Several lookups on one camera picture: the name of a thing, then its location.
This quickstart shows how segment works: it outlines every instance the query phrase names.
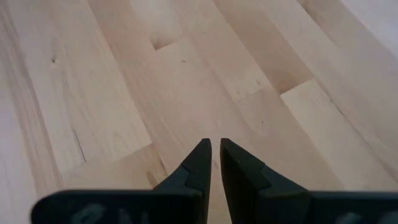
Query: wooden floor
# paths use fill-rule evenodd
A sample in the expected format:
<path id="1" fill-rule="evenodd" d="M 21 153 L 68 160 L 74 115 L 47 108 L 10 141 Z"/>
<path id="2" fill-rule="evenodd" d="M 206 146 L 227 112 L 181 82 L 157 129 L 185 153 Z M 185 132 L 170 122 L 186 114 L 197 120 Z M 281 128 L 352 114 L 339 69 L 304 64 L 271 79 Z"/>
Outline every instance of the wooden floor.
<path id="1" fill-rule="evenodd" d="M 398 2 L 0 0 L 0 223 L 150 189 L 220 138 L 308 189 L 398 189 Z"/>

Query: black plastic piece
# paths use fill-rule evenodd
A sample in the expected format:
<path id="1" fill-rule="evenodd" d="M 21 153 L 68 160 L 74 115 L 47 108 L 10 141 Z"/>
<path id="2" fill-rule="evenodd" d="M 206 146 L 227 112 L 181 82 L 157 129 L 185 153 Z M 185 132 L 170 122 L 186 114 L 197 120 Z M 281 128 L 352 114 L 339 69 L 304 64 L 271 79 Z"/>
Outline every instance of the black plastic piece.
<path id="1" fill-rule="evenodd" d="M 311 192 L 221 140 L 221 174 L 232 223 L 398 223 L 398 194 Z"/>
<path id="2" fill-rule="evenodd" d="M 33 224 L 155 224 L 207 222 L 211 144 L 203 139 L 154 190 L 69 190 L 32 209 Z"/>
<path id="3" fill-rule="evenodd" d="M 312 192 L 278 174 L 229 139 L 221 174 L 233 224 L 395 224 L 398 194 Z M 43 198 L 33 224 L 150 224 L 207 221 L 211 144 L 203 139 L 154 190 L 72 190 Z"/>

